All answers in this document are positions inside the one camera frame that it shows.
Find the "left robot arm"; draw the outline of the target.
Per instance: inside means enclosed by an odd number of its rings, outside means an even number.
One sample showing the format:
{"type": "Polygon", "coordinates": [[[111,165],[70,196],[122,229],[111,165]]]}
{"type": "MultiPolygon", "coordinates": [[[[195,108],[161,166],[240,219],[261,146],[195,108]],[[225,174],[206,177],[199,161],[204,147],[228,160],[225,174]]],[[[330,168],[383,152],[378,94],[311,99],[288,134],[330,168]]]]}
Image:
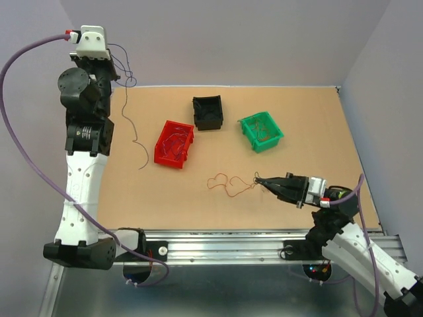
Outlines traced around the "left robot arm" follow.
{"type": "Polygon", "coordinates": [[[110,120],[111,83],[120,77],[109,49],[72,52],[76,66],[58,78],[65,107],[67,197],[53,242],[43,256],[63,267],[108,270],[126,253],[132,260],[147,252],[141,229],[110,232],[96,222],[102,174],[110,155],[114,123],[110,120]],[[126,242],[124,249],[120,242],[126,242]]]}

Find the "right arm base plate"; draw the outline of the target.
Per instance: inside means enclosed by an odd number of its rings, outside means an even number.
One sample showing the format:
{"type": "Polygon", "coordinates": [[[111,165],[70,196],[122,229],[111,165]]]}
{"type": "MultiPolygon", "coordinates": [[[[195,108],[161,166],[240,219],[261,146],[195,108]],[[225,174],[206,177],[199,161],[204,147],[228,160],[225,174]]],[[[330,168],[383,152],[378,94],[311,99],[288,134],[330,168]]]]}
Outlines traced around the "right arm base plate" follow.
{"type": "Polygon", "coordinates": [[[281,259],[287,261],[323,261],[323,248],[339,249],[336,253],[341,253],[343,248],[337,244],[329,246],[329,241],[324,238],[304,238],[303,240],[285,240],[282,248],[278,250],[281,259]]]}

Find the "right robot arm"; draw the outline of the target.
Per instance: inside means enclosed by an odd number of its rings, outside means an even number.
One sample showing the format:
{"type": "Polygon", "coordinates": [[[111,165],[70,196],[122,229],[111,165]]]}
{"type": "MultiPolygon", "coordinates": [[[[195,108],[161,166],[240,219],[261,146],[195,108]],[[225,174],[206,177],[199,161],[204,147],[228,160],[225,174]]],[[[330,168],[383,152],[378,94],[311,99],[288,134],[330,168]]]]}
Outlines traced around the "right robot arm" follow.
{"type": "Polygon", "coordinates": [[[386,316],[422,315],[422,277],[407,269],[379,247],[368,234],[362,215],[360,175],[354,189],[328,186],[324,178],[297,176],[254,177],[254,183],[267,189],[280,201],[313,212],[313,227],[302,240],[285,240],[279,250],[285,261],[326,260],[339,265],[351,278],[371,291],[386,316]]]}

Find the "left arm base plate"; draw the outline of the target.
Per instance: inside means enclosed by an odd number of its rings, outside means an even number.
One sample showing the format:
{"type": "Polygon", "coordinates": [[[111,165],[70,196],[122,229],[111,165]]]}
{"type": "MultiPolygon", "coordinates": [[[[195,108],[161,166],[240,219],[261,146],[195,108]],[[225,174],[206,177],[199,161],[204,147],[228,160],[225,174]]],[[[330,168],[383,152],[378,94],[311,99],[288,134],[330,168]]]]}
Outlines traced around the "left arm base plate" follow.
{"type": "MultiPolygon", "coordinates": [[[[146,242],[146,249],[144,256],[160,260],[162,262],[167,262],[169,252],[169,243],[165,240],[151,241],[146,242]]],[[[145,262],[145,259],[141,259],[129,252],[126,252],[122,255],[119,255],[115,260],[115,263],[123,262],[145,262]]]]}

